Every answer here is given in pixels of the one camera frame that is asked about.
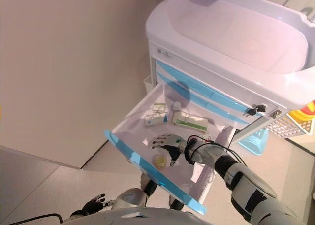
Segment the orange object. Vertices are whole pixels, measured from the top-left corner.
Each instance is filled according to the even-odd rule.
[[[306,107],[302,108],[301,111],[308,115],[315,115],[315,100],[310,102]]]

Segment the cable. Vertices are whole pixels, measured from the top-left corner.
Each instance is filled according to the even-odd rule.
[[[23,224],[23,223],[27,223],[27,222],[30,222],[30,221],[33,221],[33,220],[42,219],[42,218],[46,218],[46,217],[53,217],[53,216],[58,217],[59,222],[61,224],[63,223],[63,219],[62,219],[62,217],[59,214],[45,214],[45,215],[41,215],[41,216],[30,218],[30,219],[25,219],[25,220],[22,220],[22,221],[19,221],[19,222],[15,222],[15,223],[12,223],[12,224],[8,224],[8,225]]]
[[[208,140],[206,140],[206,139],[204,139],[204,138],[202,138],[202,137],[200,137],[200,136],[198,136],[198,135],[191,135],[190,137],[188,137],[188,139],[187,139],[187,144],[188,144],[190,138],[192,138],[192,137],[197,137],[197,138],[202,139],[202,140],[204,140],[204,141],[206,141],[206,142],[208,142],[208,143],[199,145],[199,146],[193,151],[193,153],[191,154],[191,157],[190,157],[190,158],[192,158],[192,156],[194,155],[194,153],[195,153],[201,146],[204,146],[204,145],[217,145],[217,146],[220,146],[220,147],[226,149],[226,151],[229,151],[229,152],[236,158],[236,160],[237,160],[238,162],[240,162],[240,163],[244,164],[245,166],[247,166],[246,163],[244,162],[244,160],[243,160],[243,159],[239,156],[239,154],[236,153],[234,150],[232,150],[232,149],[230,149],[230,148],[227,148],[227,147],[225,147],[225,146],[223,146],[223,145],[221,145],[221,144],[218,144],[218,143],[216,143],[216,142],[214,142],[214,141],[208,141]]]

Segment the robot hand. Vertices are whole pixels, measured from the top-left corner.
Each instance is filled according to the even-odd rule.
[[[149,147],[151,147],[152,149],[162,148],[162,149],[166,149],[169,152],[172,158],[171,166],[174,165],[178,157],[181,155],[182,153],[181,146],[185,147],[185,145],[186,145],[186,142],[184,141],[184,139],[182,139],[178,135],[173,135],[173,134],[159,135],[156,138],[153,138],[149,142]]]
[[[151,143],[153,147],[167,149],[172,160],[175,158],[172,152],[180,152],[190,164],[197,162],[213,168],[232,191],[231,202],[235,209],[252,225],[304,224],[277,200],[276,193],[266,182],[227,154],[224,146],[197,138],[190,137],[186,143],[180,136],[164,134]]]
[[[88,214],[95,214],[98,211],[103,209],[104,201],[105,201],[105,194],[100,194],[96,196],[95,198],[91,199],[89,202],[87,202],[83,206],[82,211],[87,212]]]

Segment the tiled floor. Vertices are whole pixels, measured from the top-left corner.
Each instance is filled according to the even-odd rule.
[[[31,194],[58,165],[1,150],[0,222]]]
[[[307,221],[311,202],[310,187],[314,181],[314,175],[311,176],[314,164],[312,156],[273,135],[270,135],[266,150],[260,157],[253,156],[238,145],[233,148],[251,169],[274,188],[282,202]],[[10,171],[10,175],[15,173],[17,171]],[[140,171],[128,163],[113,146],[106,144],[85,170],[58,167],[1,225],[47,213],[59,213],[65,219],[100,193],[106,193],[108,199],[114,199],[124,190],[138,187],[139,178]],[[16,186],[20,190],[24,188],[20,184]],[[6,193],[9,193],[8,188],[2,189],[1,194]],[[203,218],[218,225],[247,225],[231,205],[230,196],[231,192],[223,180],[216,177],[204,202],[208,212]],[[148,206],[152,207],[167,207],[167,204],[168,194],[161,188],[156,190],[148,202]],[[58,224],[58,221],[49,218],[30,224],[53,225]]]

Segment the blue stripe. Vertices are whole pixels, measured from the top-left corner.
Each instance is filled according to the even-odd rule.
[[[134,165],[140,167],[142,170],[146,171],[147,174],[155,179],[159,185],[164,186],[171,193],[173,193],[178,199],[182,201],[189,208],[204,215],[206,213],[206,208],[193,199],[189,194],[180,189],[171,180],[165,177],[160,171],[149,164],[144,158],[142,158],[138,153],[133,151],[125,143],[123,143],[115,134],[110,131],[105,132],[107,139],[124,155],[129,159]]]
[[[160,78],[162,78],[163,81],[165,81],[169,86],[171,86],[174,90],[176,90],[176,92],[178,92],[184,98],[200,105],[201,107],[204,107],[205,109],[208,109],[209,111],[212,111],[212,112],[214,112],[220,116],[223,116],[227,119],[231,119],[233,121],[236,121],[236,122],[239,122],[242,124],[249,124],[249,123],[245,122],[243,119],[240,119],[240,118],[226,112],[225,110],[220,109],[219,107],[215,106],[214,104],[205,101],[204,99],[200,98],[199,96],[194,95],[193,93],[190,93],[189,90],[186,90],[182,86],[169,80],[168,78],[163,76],[161,73],[157,72],[157,74],[159,75]]]
[[[221,93],[218,93],[216,90],[205,86],[204,84],[194,80],[193,78],[173,69],[172,67],[162,63],[161,61],[157,60],[157,63],[172,77],[174,77],[176,80],[185,83],[190,89],[193,91],[196,91],[198,94],[211,99],[214,102],[217,102],[219,104],[222,104],[224,106],[227,106],[229,108],[235,109],[240,112],[246,112],[247,107],[235,102],[231,98],[222,95]]]

